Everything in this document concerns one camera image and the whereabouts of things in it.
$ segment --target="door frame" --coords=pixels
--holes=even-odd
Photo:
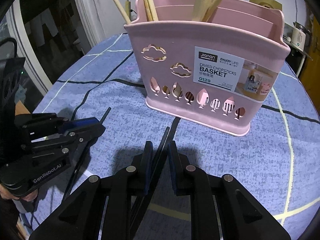
[[[27,32],[24,28],[19,0],[13,2],[7,11],[6,18],[10,36],[15,38],[18,44],[18,56],[26,58],[24,68],[37,89],[44,96],[52,87],[52,83],[31,47]]]
[[[105,38],[94,0],[75,0],[81,23],[93,48]]]

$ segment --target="white stripe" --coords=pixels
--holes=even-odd
[[[57,95],[59,94],[59,92],[61,91],[61,89],[68,83],[68,81],[73,78],[75,75],[77,75],[84,67],[86,67],[89,63],[91,63],[93,60],[95,60],[99,55],[102,55],[102,53],[104,53],[106,50],[110,49],[113,45],[116,44],[116,42],[121,38],[122,33],[120,34],[120,36],[114,41],[114,43],[109,46],[108,48],[106,48],[103,52],[99,53],[98,55],[96,55],[92,60],[90,60],[87,64],[85,64],[82,68],[80,68],[76,73],[74,73],[70,78],[67,79],[66,82],[64,82],[64,84],[59,88],[59,90],[57,91],[57,93],[55,94],[55,96],[50,100],[50,102],[48,103],[48,105],[45,107],[44,110],[42,110],[42,113],[48,108],[48,106],[52,103],[52,101],[57,97]]]
[[[295,80],[298,80],[296,77],[292,76],[292,75],[289,75],[289,74],[286,74],[286,73],[283,73],[283,72],[280,72],[282,75],[285,75],[285,76],[288,76],[288,77],[291,77]]]
[[[289,126],[288,126],[287,118],[285,117],[285,114],[284,114],[284,112],[282,110],[282,106],[280,105],[280,101],[279,101],[279,98],[278,98],[278,96],[276,94],[276,91],[274,90],[274,88],[272,88],[271,90],[273,92],[273,95],[276,98],[280,113],[281,113],[281,115],[283,117],[283,120],[284,120],[284,125],[285,125],[285,129],[286,129],[286,132],[287,132],[288,144],[289,144],[289,149],[290,149],[291,160],[290,160],[290,172],[289,172],[289,186],[288,186],[287,199],[285,201],[285,207],[284,207],[284,213],[287,213],[288,212],[288,208],[289,208],[289,202],[290,202],[291,191],[292,191],[292,183],[293,183],[294,153],[293,153],[292,140],[291,140],[290,133],[289,133]],[[285,217],[281,220],[281,225],[282,226],[284,225],[284,220],[285,220]]]
[[[86,57],[86,56],[99,56],[99,55],[102,55],[102,54],[101,53],[86,54],[86,55],[84,55],[84,57]]]
[[[182,212],[172,210],[169,208],[165,208],[165,207],[153,204],[153,203],[149,204],[148,209],[155,211],[155,212],[158,212],[160,214],[167,215],[169,217],[178,218],[178,219],[186,220],[186,221],[191,221],[191,214],[182,213]]]
[[[81,166],[80,168],[80,172],[82,172],[85,176],[90,177],[92,175],[94,175],[92,172],[86,170],[84,167]]]
[[[127,51],[132,51],[132,49],[119,49],[119,50],[108,49],[107,50],[107,52],[127,52]]]
[[[111,50],[108,49],[107,52],[128,52],[128,51],[132,51],[132,49],[119,49],[119,50]],[[105,51],[101,52],[101,53],[95,53],[95,54],[86,54],[84,56],[99,56],[102,55]]]
[[[294,209],[294,210],[291,210],[287,213],[283,213],[283,214],[280,214],[280,215],[275,215],[273,216],[276,220],[279,220],[279,219],[284,219],[284,218],[287,218],[287,217],[291,217],[293,215],[296,215],[306,209],[308,209],[309,207],[313,206],[314,204],[316,204],[318,201],[320,201],[320,197],[315,199],[314,201],[300,207],[300,208],[297,208],[297,209]]]

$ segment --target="table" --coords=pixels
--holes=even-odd
[[[291,48],[294,48],[295,50],[297,50],[298,52],[300,52],[302,54],[302,60],[300,62],[299,68],[297,70],[297,77],[300,75],[300,72],[302,70],[303,67],[303,63],[306,60],[306,57],[308,57],[309,59],[313,60],[308,53],[306,53],[305,51],[303,51],[302,49],[300,49],[297,45],[295,45],[292,42],[287,41],[286,38],[283,39],[284,43],[286,43],[288,46],[290,46]]]
[[[35,113],[100,119],[112,108],[103,123],[106,131],[91,147],[74,189],[92,174],[111,176],[130,165],[146,140],[157,149],[175,118],[148,108],[145,97],[127,34],[92,48],[52,86]],[[246,136],[178,120],[174,140],[191,164],[215,176],[234,175],[296,240],[320,205],[316,120],[314,106],[285,63]],[[34,217],[27,214],[33,228],[60,204],[70,173],[67,170],[40,188]],[[189,198],[173,194],[167,161],[135,239],[191,239],[190,218]]]

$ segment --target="metal screw head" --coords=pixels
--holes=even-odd
[[[195,171],[195,170],[196,170],[196,167],[193,166],[193,165],[188,165],[188,166],[186,167],[186,170],[187,170],[187,171]]]
[[[233,181],[233,177],[232,177],[232,175],[230,175],[230,174],[224,175],[224,176],[223,176],[223,179],[224,179],[225,181],[227,181],[227,182]]]
[[[69,152],[69,149],[68,148],[63,148],[62,149],[62,153],[68,153]]]
[[[136,170],[136,167],[135,166],[128,166],[126,168],[127,172],[134,172]]]
[[[94,182],[96,182],[98,179],[99,179],[98,176],[92,175],[92,176],[89,177],[89,182],[94,183]]]

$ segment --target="white appliance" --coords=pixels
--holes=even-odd
[[[291,43],[297,45],[300,49],[304,49],[306,43],[306,33],[311,36],[311,32],[301,24],[294,22]]]

